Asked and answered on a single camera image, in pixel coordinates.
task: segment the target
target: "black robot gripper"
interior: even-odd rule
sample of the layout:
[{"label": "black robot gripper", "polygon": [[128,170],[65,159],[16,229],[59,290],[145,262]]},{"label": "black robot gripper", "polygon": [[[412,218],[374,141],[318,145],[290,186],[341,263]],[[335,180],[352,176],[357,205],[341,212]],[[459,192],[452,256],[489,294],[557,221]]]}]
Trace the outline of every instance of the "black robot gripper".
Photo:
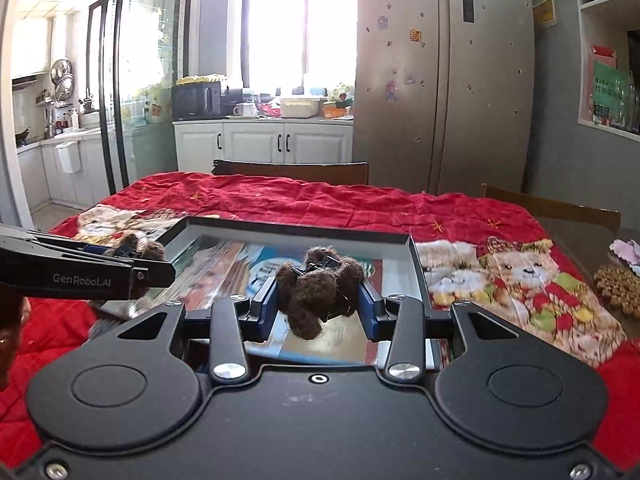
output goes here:
[{"label": "black robot gripper", "polygon": [[[243,341],[264,341],[276,303],[274,281],[263,289],[200,312],[169,302],[44,368],[27,403],[46,443],[18,476],[50,464],[70,480],[620,476],[588,444],[606,409],[598,374],[476,304],[370,298],[363,327],[391,326],[382,368],[252,370]],[[207,373],[182,361],[194,338],[210,339]],[[428,338],[453,348],[440,371],[426,369]]]}]

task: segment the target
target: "white trash bin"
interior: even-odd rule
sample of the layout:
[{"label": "white trash bin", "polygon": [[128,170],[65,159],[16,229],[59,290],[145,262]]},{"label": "white trash bin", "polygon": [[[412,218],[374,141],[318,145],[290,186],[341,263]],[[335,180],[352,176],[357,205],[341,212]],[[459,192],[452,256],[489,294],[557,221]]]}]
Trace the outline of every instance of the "white trash bin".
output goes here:
[{"label": "white trash bin", "polygon": [[81,169],[80,148],[77,140],[62,142],[56,146],[58,158],[65,173],[77,173]]}]

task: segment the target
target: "range hood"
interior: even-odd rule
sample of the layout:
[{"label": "range hood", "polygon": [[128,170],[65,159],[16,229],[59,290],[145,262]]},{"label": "range hood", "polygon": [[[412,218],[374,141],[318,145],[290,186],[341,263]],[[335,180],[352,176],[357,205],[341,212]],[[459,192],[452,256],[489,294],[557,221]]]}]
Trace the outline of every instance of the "range hood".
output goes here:
[{"label": "range hood", "polygon": [[27,88],[34,84],[37,81],[37,75],[27,75],[25,77],[17,77],[16,79],[11,79],[11,91],[15,92],[17,90],[22,90],[23,88]]}]

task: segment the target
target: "green sign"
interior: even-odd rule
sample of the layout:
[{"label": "green sign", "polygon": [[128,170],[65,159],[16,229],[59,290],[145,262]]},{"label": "green sign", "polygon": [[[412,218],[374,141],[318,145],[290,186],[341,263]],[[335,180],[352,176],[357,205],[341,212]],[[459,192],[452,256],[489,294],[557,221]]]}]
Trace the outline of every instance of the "green sign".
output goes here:
[{"label": "green sign", "polygon": [[593,114],[618,121],[629,90],[624,72],[599,61],[593,64]]}]

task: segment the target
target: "sliding glass door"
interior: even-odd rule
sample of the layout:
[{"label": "sliding glass door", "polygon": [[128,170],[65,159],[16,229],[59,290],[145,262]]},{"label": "sliding glass door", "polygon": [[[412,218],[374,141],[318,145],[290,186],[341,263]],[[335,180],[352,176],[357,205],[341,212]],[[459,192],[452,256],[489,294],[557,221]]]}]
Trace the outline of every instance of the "sliding glass door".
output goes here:
[{"label": "sliding glass door", "polygon": [[190,1],[100,2],[98,102],[111,194],[177,170],[171,87],[187,73]]}]

